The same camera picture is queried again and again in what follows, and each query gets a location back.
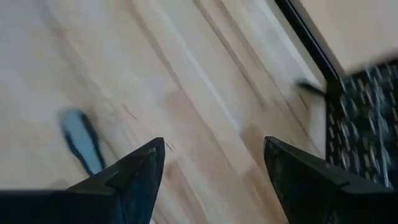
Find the wooden floor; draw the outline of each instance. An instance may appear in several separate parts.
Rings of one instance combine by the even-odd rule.
[[[85,178],[58,129],[85,110],[108,164],[167,142],[153,223],[287,223],[264,136],[324,156],[323,78],[273,1],[0,2],[0,187]]]

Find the floor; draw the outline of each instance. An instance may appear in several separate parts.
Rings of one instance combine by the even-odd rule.
[[[0,2],[0,188],[85,178],[58,128],[85,110],[108,164],[167,145],[152,222],[287,223],[264,136],[324,157],[324,80],[273,1]]]

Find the wood grain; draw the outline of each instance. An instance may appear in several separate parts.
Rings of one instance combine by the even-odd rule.
[[[274,3],[6,0],[0,12],[0,167],[14,171],[0,187],[86,178],[58,131],[75,106],[108,164],[165,138],[151,223],[287,223],[262,141],[323,157],[323,101],[294,87],[323,80]]]

